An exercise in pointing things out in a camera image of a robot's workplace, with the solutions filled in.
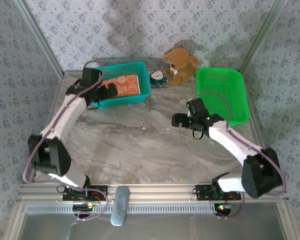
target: vent grille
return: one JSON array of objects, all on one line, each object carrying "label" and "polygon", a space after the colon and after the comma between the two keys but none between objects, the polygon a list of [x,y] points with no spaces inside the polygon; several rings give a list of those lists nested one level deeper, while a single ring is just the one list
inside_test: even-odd
[{"label": "vent grille", "polygon": [[[28,214],[66,214],[72,212],[72,204],[31,204],[28,207]],[[97,214],[103,211],[104,205],[93,207],[93,213]],[[105,213],[111,213],[113,204],[109,204]],[[183,203],[183,204],[140,204],[132,203],[128,205],[129,214],[198,214],[198,213],[215,213],[214,204],[210,203]]]}]

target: patterned wallpaper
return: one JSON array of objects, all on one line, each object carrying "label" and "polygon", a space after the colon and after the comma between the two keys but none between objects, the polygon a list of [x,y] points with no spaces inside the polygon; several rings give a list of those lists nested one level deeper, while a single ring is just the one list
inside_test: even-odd
[{"label": "patterned wallpaper", "polygon": [[174,46],[194,53],[203,66],[238,69],[272,0],[27,3],[65,71],[81,70],[93,57],[143,60],[153,69]]},{"label": "patterned wallpaper", "polygon": [[0,0],[0,239],[28,157],[45,125],[58,77],[12,0]]},{"label": "patterned wallpaper", "polygon": [[245,80],[300,225],[300,0],[288,1]]}]

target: alarm clock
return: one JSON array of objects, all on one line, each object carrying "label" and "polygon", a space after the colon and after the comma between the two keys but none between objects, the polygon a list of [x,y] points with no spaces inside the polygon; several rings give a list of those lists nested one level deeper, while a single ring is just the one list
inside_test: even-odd
[{"label": "alarm clock", "polygon": [[161,70],[156,70],[150,75],[150,83],[157,87],[162,86],[162,84],[167,81],[167,78],[163,75]]}]

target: stuffed toy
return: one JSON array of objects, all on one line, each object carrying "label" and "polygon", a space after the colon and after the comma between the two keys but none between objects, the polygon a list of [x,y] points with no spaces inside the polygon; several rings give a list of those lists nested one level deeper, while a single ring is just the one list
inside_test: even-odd
[{"label": "stuffed toy", "polygon": [[190,56],[184,48],[175,48],[163,56],[163,61],[170,60],[170,68],[166,71],[168,76],[173,76],[172,86],[187,83],[199,70],[199,60]]}]

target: teal basket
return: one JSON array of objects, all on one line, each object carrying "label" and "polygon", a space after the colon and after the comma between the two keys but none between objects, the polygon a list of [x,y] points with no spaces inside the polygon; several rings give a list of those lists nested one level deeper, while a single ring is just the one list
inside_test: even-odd
[{"label": "teal basket", "polygon": [[[244,124],[249,120],[249,105],[241,73],[230,68],[205,67],[198,71],[196,79],[198,94],[204,91],[216,92],[229,102],[232,111],[230,126]],[[200,98],[210,114],[219,114],[225,120],[229,119],[229,110],[219,96],[208,93]]]},{"label": "teal basket", "polygon": [[140,95],[135,96],[124,96],[118,98],[112,98],[109,100],[101,101],[100,102],[100,109],[105,109],[108,107],[115,107],[121,106],[126,104],[136,104],[142,103],[145,101],[146,97],[151,94],[151,83],[150,78],[148,75],[148,71],[145,67],[145,64],[141,61],[137,62],[129,62],[129,63],[122,63],[118,65],[109,65],[105,66],[105,79],[113,79],[123,75],[137,75],[139,79],[139,86],[140,86]]}]

